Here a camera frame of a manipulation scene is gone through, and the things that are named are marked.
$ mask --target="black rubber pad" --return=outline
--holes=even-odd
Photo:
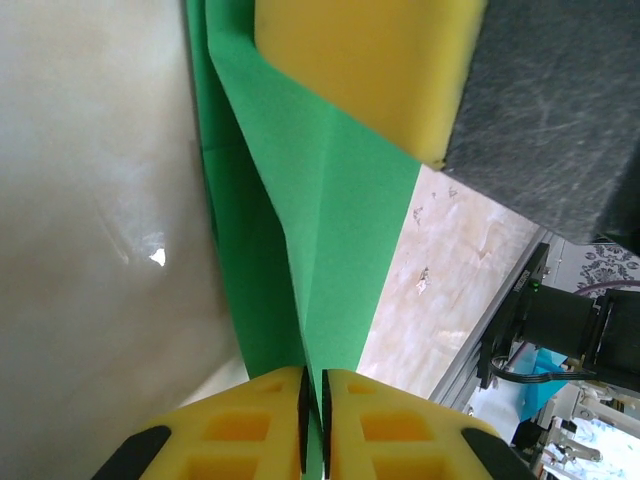
[[[307,472],[307,443],[309,441],[309,411],[311,382],[309,370],[304,367],[300,379],[300,393],[298,394],[298,438],[300,439],[300,470]]]
[[[324,459],[324,478],[331,476],[331,420],[333,406],[331,403],[331,385],[329,384],[329,371],[322,371],[322,456]]]
[[[100,467],[92,480],[138,480],[171,436],[164,425],[127,438]]]
[[[462,436],[493,480],[536,478],[502,439],[477,428],[465,428]]]

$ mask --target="yellow sponge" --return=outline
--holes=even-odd
[[[331,480],[493,478],[462,434],[471,428],[495,438],[484,422],[353,372],[327,375]],[[504,452],[492,453],[499,458]]]
[[[256,0],[274,67],[443,167],[486,0]]]
[[[283,368],[157,417],[171,430],[141,480],[300,478],[302,368]]]

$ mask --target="teal object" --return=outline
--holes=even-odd
[[[538,352],[533,373],[562,373],[564,370],[559,365],[566,359],[566,356],[543,348]],[[542,409],[542,407],[545,406],[551,397],[558,393],[558,391],[560,391],[560,389],[567,383],[568,382],[566,380],[553,380],[547,383],[527,385],[524,407],[520,414],[520,421],[533,418]]]

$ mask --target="green paper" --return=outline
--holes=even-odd
[[[420,165],[270,67],[253,8],[188,2],[214,232],[249,375],[307,364],[320,398],[358,365]]]

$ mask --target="white wall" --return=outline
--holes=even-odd
[[[89,478],[242,369],[181,3],[0,2],[0,478]]]

